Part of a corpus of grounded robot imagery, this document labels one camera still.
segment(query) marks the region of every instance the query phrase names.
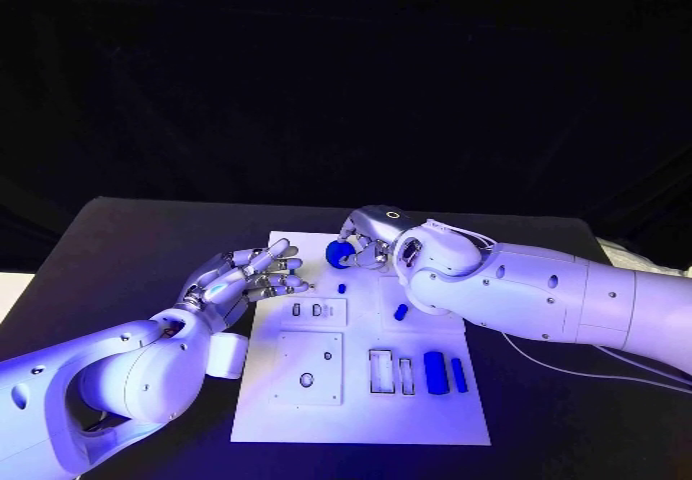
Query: hole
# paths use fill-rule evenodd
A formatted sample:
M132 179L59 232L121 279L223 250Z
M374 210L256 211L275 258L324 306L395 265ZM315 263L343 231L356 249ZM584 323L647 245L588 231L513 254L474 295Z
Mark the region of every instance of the hole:
M311 373L304 373L300 376L300 385L302 385L302 387L307 388L312 385L312 382L314 382L312 374Z
M11 389L11 401L20 410L26 408L26 405L28 404L28 387L26 384L20 383L18 385L14 385L14 388Z

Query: black backdrop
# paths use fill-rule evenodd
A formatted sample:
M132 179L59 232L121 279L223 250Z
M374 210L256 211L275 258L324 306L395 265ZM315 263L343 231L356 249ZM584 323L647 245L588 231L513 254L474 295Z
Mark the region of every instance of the black backdrop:
M686 267L684 2L341 3L1 4L0 267L99 195L576 216Z

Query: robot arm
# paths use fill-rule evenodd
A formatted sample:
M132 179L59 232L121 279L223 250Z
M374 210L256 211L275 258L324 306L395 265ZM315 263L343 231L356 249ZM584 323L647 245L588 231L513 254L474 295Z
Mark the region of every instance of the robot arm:
M373 210L385 217L372 216ZM617 348L692 373L689 279L497 243L432 220L406 229L392 224L389 230L373 229L373 223L403 214L392 207L356 212L337 243L344 243L349 232L363 231L370 243L373 231L387 232L374 237L377 245L386 245L380 260L390 257L408 299L424 312L451 311L474 324L532 340ZM330 263L359 265L367 245L347 257L327 255Z
M239 377L246 339L222 331L249 302L307 290L269 273L300 267L295 254L282 239L216 255L150 320L0 363L0 478L75 478L177 418L204 373Z

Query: table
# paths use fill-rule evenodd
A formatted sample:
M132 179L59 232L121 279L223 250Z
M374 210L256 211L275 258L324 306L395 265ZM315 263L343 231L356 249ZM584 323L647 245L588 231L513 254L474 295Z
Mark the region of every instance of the table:
M265 245L271 230L336 233L347 213L337 208L95 199L0 325L0 360L148 318L171 305L189 272L216 252ZM497 241L607 262L581 220L411 216L421 222L432 216ZM252 312L233 327L245 335ZM467 339L491 447L230 444L239 381L207 377L184 415L82 478L692 476L690 396L555 372L520 357L497 332L471 324ZM517 344L562 368L646 377L589 346Z

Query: dark background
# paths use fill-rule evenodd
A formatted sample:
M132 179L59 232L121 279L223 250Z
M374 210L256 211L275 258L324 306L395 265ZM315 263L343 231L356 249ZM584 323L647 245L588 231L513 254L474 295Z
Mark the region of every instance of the dark background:
M690 26L671 0L1 3L0 268L101 195L575 216L686 268Z

